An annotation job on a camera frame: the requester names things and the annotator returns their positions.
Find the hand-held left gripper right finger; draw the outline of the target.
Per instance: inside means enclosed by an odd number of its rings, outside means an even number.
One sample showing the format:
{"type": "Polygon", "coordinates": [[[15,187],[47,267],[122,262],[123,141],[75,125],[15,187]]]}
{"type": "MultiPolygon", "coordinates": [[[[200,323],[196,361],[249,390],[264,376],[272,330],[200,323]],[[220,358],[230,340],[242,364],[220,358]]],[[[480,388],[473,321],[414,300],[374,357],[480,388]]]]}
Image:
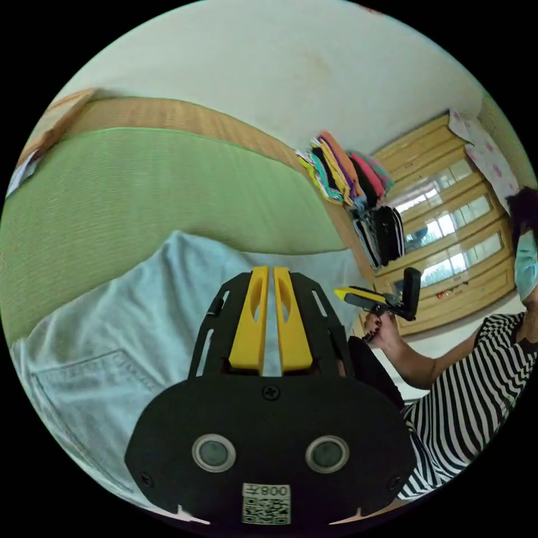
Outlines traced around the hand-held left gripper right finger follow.
{"type": "Polygon", "coordinates": [[[311,368],[313,359],[291,274],[285,267],[274,267],[273,280],[282,375],[307,371],[311,368]]]}

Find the person's right hand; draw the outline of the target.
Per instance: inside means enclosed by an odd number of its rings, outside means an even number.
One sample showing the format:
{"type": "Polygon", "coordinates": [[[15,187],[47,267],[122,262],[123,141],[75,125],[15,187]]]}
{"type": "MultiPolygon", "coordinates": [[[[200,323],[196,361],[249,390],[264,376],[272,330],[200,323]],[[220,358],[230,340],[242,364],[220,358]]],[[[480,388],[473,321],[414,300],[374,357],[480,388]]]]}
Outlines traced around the person's right hand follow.
{"type": "Polygon", "coordinates": [[[368,345],[371,349],[386,351],[395,349],[403,343],[396,317],[390,312],[367,314],[364,331],[368,336],[368,345]]]}

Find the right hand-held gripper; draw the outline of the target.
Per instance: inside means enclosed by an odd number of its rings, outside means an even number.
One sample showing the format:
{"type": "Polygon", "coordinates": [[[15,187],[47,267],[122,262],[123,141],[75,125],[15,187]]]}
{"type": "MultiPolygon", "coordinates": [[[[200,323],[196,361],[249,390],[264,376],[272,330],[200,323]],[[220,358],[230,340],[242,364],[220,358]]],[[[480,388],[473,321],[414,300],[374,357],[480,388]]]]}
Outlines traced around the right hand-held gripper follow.
{"type": "Polygon", "coordinates": [[[387,312],[405,317],[404,304],[392,296],[353,286],[340,287],[333,292],[342,301],[379,317],[387,312]]]}

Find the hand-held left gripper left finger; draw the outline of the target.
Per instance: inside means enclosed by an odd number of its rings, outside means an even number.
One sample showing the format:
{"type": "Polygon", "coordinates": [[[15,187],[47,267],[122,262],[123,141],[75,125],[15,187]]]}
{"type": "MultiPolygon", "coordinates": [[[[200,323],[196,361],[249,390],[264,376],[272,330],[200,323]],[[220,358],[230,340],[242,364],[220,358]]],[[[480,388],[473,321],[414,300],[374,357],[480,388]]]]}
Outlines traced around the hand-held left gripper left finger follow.
{"type": "Polygon", "coordinates": [[[258,266],[248,275],[229,364],[234,371],[262,375],[264,366],[269,267],[258,266]]]}

